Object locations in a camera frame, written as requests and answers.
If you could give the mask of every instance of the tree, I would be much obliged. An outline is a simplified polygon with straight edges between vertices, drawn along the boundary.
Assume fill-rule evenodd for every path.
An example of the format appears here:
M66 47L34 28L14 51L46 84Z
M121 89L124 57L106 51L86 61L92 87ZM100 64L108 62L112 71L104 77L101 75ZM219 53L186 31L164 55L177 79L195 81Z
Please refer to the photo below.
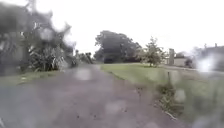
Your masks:
M135 52L141 47L125 34L111 31L101 31L96 37L95 45L100 46L100 49L94 57L105 63L134 61Z
M49 71L60 69L64 62L67 67L73 65L73 48L63 41L71 27L57 32L51 26L53 13L40 14L27 7L0 4L1 70L20 67L23 71Z
M162 48L158 47L156 42L157 38L151 37L150 43L146 45L144 49L144 54L142 55L142 60L146 63L149 63L150 66L157 66L164 59L164 52Z

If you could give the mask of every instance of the foliage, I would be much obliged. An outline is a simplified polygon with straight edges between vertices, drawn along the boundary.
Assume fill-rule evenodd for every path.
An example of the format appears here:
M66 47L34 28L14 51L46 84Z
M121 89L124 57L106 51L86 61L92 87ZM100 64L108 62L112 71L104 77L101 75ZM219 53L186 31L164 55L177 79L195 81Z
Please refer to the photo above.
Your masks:
M165 52L162 51L162 48L158 47L156 42L157 38L151 38L151 42L146 45L144 51L140 52L139 58L142 61L149 63L150 66L157 66L161 63L162 59L165 58Z
M0 4L0 72L17 67L22 71L50 71L74 66L73 48L63 41L71 27L55 31L52 13L40 14L34 6L28 9L34 4L30 2L25 7Z
M78 54L78 56L79 56L78 58L81 62L84 62L84 63L87 63L87 64L93 64L90 52L81 53L81 54Z
M105 30L96 37L95 45L100 46L94 55L95 59L105 63L138 61L135 52L141 48L125 34Z

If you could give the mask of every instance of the sky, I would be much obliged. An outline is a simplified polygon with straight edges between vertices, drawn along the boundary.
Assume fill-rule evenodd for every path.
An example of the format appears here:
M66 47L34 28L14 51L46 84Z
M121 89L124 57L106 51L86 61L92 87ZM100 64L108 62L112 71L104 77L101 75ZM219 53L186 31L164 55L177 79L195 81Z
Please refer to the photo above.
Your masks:
M23 0L0 0L18 4ZM94 52L102 30L124 33L142 46L151 36L176 52L224 45L222 0L37 0L40 12L53 10L53 26L72 26L67 40L80 52Z

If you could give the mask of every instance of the grass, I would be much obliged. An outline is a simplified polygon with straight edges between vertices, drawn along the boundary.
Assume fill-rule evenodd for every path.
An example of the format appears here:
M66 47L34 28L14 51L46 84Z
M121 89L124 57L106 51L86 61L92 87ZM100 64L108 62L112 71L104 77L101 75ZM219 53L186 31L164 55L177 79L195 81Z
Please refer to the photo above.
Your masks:
M187 121L193 121L199 116L208 115L217 108L224 106L224 75L179 69L149 68L146 64L104 64L101 68L136 84L158 87L158 85L166 85L170 81L174 92L176 90L184 90L185 92L186 100L182 104L184 110L181 118ZM175 103L173 98L170 95L167 96L167 94L161 95L163 99L160 101L163 102L161 105L163 109L172 110L174 115L180 115L175 114L175 110L170 108Z
M35 79L42 79L46 77L55 76L59 71L49 72L29 72L20 75L3 76L0 77L0 85L19 85L27 82L31 82Z
M161 68L148 68L141 64L104 64L101 68L134 84L152 85L155 82L158 84L167 82Z

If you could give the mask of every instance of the gravel path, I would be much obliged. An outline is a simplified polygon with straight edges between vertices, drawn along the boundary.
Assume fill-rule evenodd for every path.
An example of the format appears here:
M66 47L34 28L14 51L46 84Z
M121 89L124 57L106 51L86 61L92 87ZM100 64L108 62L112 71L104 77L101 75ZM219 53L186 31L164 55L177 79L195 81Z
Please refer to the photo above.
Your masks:
M183 127L124 84L91 65L27 85L1 85L0 117L5 128Z

